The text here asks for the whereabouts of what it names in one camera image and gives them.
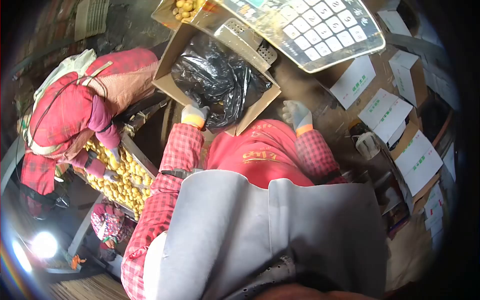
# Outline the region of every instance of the orange object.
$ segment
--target orange object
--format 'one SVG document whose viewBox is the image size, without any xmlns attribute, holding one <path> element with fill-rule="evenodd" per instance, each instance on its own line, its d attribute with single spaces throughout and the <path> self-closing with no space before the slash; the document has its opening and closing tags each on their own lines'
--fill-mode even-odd
<svg viewBox="0 0 480 300">
<path fill-rule="evenodd" d="M 86 261 L 87 261 L 86 259 L 80 259 L 80 257 L 77 254 L 72 258 L 72 263 L 70 264 L 70 267 L 72 267 L 72 270 L 76 270 L 78 263 L 84 263 Z"/>
</svg>

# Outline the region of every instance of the pink sleeve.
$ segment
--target pink sleeve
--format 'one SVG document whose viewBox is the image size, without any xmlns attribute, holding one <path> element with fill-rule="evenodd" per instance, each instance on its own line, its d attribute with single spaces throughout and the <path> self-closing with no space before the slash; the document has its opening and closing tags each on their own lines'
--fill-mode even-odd
<svg viewBox="0 0 480 300">
<path fill-rule="evenodd" d="M 88 159 L 88 152 L 85 149 L 80 150 L 80 152 L 72 160 L 67 161 L 68 163 L 78 167 L 84 168 L 85 163 Z M 95 175 L 98 178 L 102 178 L 105 173 L 105 164 L 98 159 L 93 159 L 92 163 L 86 168 L 86 171 L 90 174 Z"/>
<path fill-rule="evenodd" d="M 120 135 L 114 124 L 103 131 L 110 122 L 112 122 L 112 114 L 104 101 L 98 95 L 95 95 L 93 97 L 92 115 L 90 116 L 88 128 L 95 131 L 97 139 L 102 142 L 103 146 L 113 149 L 120 144 Z"/>
</svg>

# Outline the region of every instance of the gloved hand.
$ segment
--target gloved hand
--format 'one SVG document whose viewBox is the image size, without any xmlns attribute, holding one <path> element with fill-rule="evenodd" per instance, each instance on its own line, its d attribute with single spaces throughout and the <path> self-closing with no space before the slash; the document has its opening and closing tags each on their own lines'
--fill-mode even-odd
<svg viewBox="0 0 480 300">
<path fill-rule="evenodd" d="M 209 109 L 208 106 L 199 108 L 196 103 L 194 105 L 189 104 L 181 111 L 181 123 L 190 124 L 198 129 L 202 129 L 207 119 Z"/>
<path fill-rule="evenodd" d="M 112 153 L 112 155 L 115 157 L 115 160 L 120 163 L 120 154 L 119 154 L 119 148 L 118 147 L 115 147 L 113 149 L 110 149 L 110 152 Z"/>
<path fill-rule="evenodd" d="M 312 112 L 308 108 L 299 101 L 283 101 L 283 104 L 285 106 L 282 109 L 282 118 L 285 122 L 293 124 L 297 137 L 313 130 Z"/>
<path fill-rule="evenodd" d="M 119 181 L 118 178 L 115 178 L 118 174 L 115 171 L 105 169 L 105 173 L 103 173 L 103 179 L 109 180 L 111 182 Z"/>
</svg>

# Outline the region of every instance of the red checkered jacket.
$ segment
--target red checkered jacket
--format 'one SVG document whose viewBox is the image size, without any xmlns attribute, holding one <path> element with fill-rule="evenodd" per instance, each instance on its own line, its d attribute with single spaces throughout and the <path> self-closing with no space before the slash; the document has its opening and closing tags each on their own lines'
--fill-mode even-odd
<svg viewBox="0 0 480 300">
<path fill-rule="evenodd" d="M 260 122 L 265 123 L 259 120 L 254 122 L 252 127 L 259 126 Z M 197 128 L 188 124 L 175 124 L 168 138 L 160 170 L 174 168 L 192 170 L 198 167 L 203 142 L 204 137 Z M 347 182 L 340 175 L 338 163 L 317 130 L 302 134 L 295 140 L 294 146 L 297 157 L 293 160 L 299 162 L 298 168 L 312 182 L 326 184 Z M 145 299 L 143 282 L 145 255 L 153 239 L 168 230 L 182 181 L 182 179 L 159 173 L 150 187 L 151 196 L 145 201 L 143 213 L 127 246 L 121 265 L 123 287 L 133 300 Z"/>
</svg>

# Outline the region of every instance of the number button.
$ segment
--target number button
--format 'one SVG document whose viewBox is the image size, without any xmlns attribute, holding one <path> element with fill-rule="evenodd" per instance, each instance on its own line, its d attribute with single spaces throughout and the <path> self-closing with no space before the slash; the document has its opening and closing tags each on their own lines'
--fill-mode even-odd
<svg viewBox="0 0 480 300">
<path fill-rule="evenodd" d="M 288 25 L 287 27 L 283 28 L 283 32 L 285 32 L 291 39 L 295 39 L 300 36 L 300 32 L 293 27 L 293 25 Z"/>
<path fill-rule="evenodd" d="M 340 18 L 340 20 L 342 20 L 346 27 L 357 25 L 357 20 L 355 20 L 355 17 L 353 17 L 352 13 L 347 10 L 342 11 L 337 16 Z"/>
<path fill-rule="evenodd" d="M 300 47 L 300 49 L 302 49 L 302 50 L 305 50 L 306 48 L 310 47 L 310 43 L 307 41 L 306 38 L 304 38 L 302 36 L 297 38 L 294 41 L 295 41 L 295 44 L 297 44 Z"/>
<path fill-rule="evenodd" d="M 293 9 L 298 13 L 304 13 L 307 9 L 310 8 L 303 0 L 292 0 L 289 3 Z"/>
<path fill-rule="evenodd" d="M 288 23 L 292 22 L 299 16 L 299 14 L 297 14 L 297 12 L 289 6 L 282 8 L 280 14 L 285 17 Z"/>
<path fill-rule="evenodd" d="M 301 33 L 304 33 L 310 29 L 310 26 L 302 18 L 297 18 L 295 21 L 292 22 L 292 25 L 295 26 L 298 30 L 300 30 Z"/>
<path fill-rule="evenodd" d="M 341 48 L 343 48 L 338 39 L 334 36 L 327 39 L 325 42 L 333 52 L 339 51 Z"/>
<path fill-rule="evenodd" d="M 313 45 L 322 40 L 314 30 L 307 31 L 303 36 Z"/>
<path fill-rule="evenodd" d="M 327 37 L 333 35 L 332 31 L 330 30 L 330 28 L 328 28 L 328 26 L 325 23 L 321 23 L 314 29 L 322 37 L 322 39 L 326 39 Z"/>
<path fill-rule="evenodd" d="M 342 0 L 325 0 L 325 2 L 327 2 L 328 6 L 330 6 L 334 12 L 341 12 L 347 8 Z"/>
<path fill-rule="evenodd" d="M 315 5 L 313 7 L 313 10 L 315 10 L 317 14 L 319 14 L 324 20 L 333 16 L 333 12 L 328 8 L 328 6 L 323 1 Z"/>
<path fill-rule="evenodd" d="M 350 31 L 350 33 L 352 34 L 353 38 L 354 38 L 357 42 L 361 42 L 361 41 L 367 39 L 367 36 L 365 35 L 365 33 L 363 32 L 362 28 L 361 28 L 359 25 L 350 28 L 348 31 Z"/>
<path fill-rule="evenodd" d="M 327 44 L 324 42 L 316 45 L 315 49 L 317 49 L 318 53 L 320 53 L 321 56 L 327 56 L 328 54 L 332 53 L 332 51 L 330 51 L 330 49 L 328 48 Z"/>
<path fill-rule="evenodd" d="M 342 22 L 340 22 L 337 17 L 331 17 L 330 19 L 326 20 L 325 23 L 327 23 L 328 27 L 330 27 L 330 29 L 332 29 L 332 31 L 335 33 L 345 29 L 345 27 L 342 25 Z"/>
<path fill-rule="evenodd" d="M 308 5 L 313 6 L 320 2 L 320 0 L 305 0 L 305 2 L 307 2 Z"/>
<path fill-rule="evenodd" d="M 350 45 L 355 44 L 355 42 L 353 41 L 353 38 L 351 37 L 350 34 L 348 34 L 347 31 L 340 32 L 339 34 L 336 35 L 336 37 L 338 37 L 338 39 L 340 40 L 340 42 L 344 47 L 348 47 Z"/>
<path fill-rule="evenodd" d="M 318 52 L 315 51 L 315 49 L 313 48 L 309 48 L 307 50 L 305 50 L 305 54 L 308 56 L 309 59 L 311 59 L 312 61 L 314 60 L 317 60 L 320 58 L 320 55 L 318 55 Z"/>
<path fill-rule="evenodd" d="M 307 11 L 302 15 L 302 17 L 307 20 L 308 24 L 315 26 L 322 21 L 320 17 L 312 10 Z"/>
</svg>

